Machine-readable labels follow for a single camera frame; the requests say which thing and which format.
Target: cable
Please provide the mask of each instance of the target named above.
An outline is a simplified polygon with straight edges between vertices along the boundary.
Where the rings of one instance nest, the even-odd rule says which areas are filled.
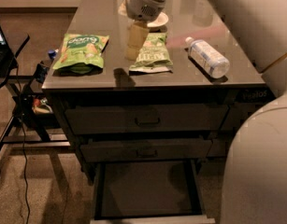
[[[19,106],[20,106],[20,110],[21,110],[20,122],[21,122],[21,125],[22,125],[22,132],[23,132],[22,152],[23,152],[23,157],[25,158],[25,164],[24,164],[24,168],[23,168],[23,178],[24,178],[24,182],[25,182],[24,200],[26,202],[27,210],[28,210],[27,219],[26,219],[25,223],[28,224],[29,223],[29,218],[30,218],[30,215],[31,215],[31,208],[30,208],[30,204],[29,204],[29,201],[28,201],[29,184],[28,184],[27,175],[26,175],[26,173],[27,173],[27,165],[28,165],[28,158],[27,158],[27,155],[26,155],[26,152],[25,152],[26,132],[25,132],[24,127],[23,127],[22,85],[21,85],[20,80],[19,80],[19,66],[18,65],[17,65],[17,69],[16,69],[16,80],[17,80],[17,83],[19,85],[18,102],[19,102]]]

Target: drawer handle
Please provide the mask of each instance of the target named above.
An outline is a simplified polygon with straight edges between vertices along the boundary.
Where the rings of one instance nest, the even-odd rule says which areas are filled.
[[[135,118],[135,123],[139,127],[149,127],[158,125],[161,122],[160,118],[158,118],[155,122],[140,122],[137,118]]]
[[[153,153],[140,153],[140,150],[136,151],[136,157],[140,159],[150,159],[158,157],[158,152],[153,150]]]

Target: floor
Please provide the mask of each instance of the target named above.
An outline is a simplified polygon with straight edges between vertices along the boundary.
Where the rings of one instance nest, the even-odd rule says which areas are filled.
[[[20,75],[32,75],[48,50],[60,47],[73,13],[1,14],[5,33],[20,31],[31,39],[18,58]],[[11,117],[14,102],[0,89],[0,135]],[[29,223],[90,223],[93,184],[68,147],[27,147],[26,180]],[[22,145],[4,146],[0,153],[0,224],[26,223],[25,156]],[[219,223],[224,160],[206,161],[198,181],[208,217]]]

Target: laptop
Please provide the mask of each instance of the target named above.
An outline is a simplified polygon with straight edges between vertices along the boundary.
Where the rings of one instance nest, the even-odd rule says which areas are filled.
[[[5,69],[8,70],[13,59],[14,54],[12,53],[0,26],[0,71]]]

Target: plate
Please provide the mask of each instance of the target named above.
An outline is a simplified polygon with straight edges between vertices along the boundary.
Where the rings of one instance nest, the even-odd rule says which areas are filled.
[[[168,21],[169,21],[168,16],[164,12],[161,12],[158,18],[153,22],[147,23],[147,26],[149,28],[160,27],[164,26],[166,23],[168,23]]]

